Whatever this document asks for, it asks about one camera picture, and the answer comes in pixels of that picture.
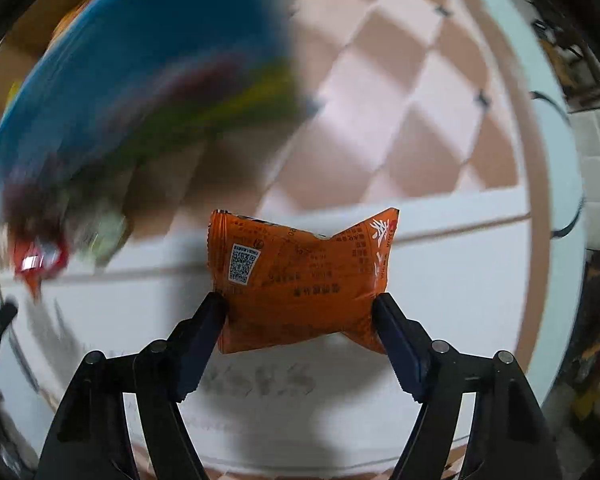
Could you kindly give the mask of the checkered pink brown tablecloth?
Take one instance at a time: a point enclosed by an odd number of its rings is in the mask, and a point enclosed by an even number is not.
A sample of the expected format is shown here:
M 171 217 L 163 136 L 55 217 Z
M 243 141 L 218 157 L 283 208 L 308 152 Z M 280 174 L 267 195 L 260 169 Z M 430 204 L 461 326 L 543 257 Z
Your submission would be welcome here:
M 527 365 L 543 316 L 550 224 L 542 128 L 494 0 L 299 0 L 317 114 L 174 159 L 171 201 L 104 268 L 74 260 L 34 302 L 12 272 L 12 343 L 57 406 L 88 350 L 170 333 L 210 286 L 212 210 L 332 235 L 400 212 L 388 289 L 431 337 Z M 418 404 L 388 359 L 340 334 L 214 352 L 181 406 L 214 478 L 382 478 Z

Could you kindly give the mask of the cardboard box with blue print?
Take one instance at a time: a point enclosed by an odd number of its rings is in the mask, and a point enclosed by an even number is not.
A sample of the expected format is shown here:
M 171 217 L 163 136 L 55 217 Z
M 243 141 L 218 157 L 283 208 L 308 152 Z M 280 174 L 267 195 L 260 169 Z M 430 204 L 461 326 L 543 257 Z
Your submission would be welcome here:
M 295 120 L 289 0 L 92 0 L 0 119 L 0 223 L 207 134 Z

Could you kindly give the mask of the dark red snack packet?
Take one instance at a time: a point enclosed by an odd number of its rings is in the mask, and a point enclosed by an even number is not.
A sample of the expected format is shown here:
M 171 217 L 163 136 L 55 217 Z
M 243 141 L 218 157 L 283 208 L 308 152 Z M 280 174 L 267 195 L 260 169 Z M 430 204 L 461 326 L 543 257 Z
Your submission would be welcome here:
M 65 269 L 69 261 L 69 249 L 62 237 L 37 237 L 16 240 L 12 248 L 15 277 L 26 284 L 34 301 L 41 298 L 42 281 L 51 280 Z

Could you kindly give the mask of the small orange snack packet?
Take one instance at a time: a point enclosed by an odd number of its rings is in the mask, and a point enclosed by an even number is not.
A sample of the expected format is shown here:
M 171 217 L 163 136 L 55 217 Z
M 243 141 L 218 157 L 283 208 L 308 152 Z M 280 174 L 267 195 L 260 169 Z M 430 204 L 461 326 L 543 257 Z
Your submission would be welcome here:
M 388 208 L 332 236 L 317 236 L 224 210 L 210 217 L 213 288 L 228 303 L 224 354 L 298 344 L 342 333 L 384 347 L 372 303 L 388 285 L 399 211 Z

